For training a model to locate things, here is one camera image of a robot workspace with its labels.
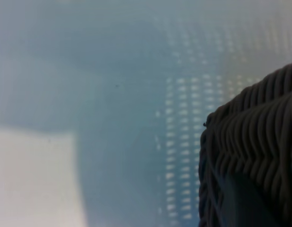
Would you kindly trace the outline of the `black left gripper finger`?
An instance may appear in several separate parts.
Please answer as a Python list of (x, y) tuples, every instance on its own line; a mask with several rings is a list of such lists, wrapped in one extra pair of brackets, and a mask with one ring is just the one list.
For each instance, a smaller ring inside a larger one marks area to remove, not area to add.
[(244, 176), (227, 176), (221, 205), (223, 227), (277, 227), (255, 186)]

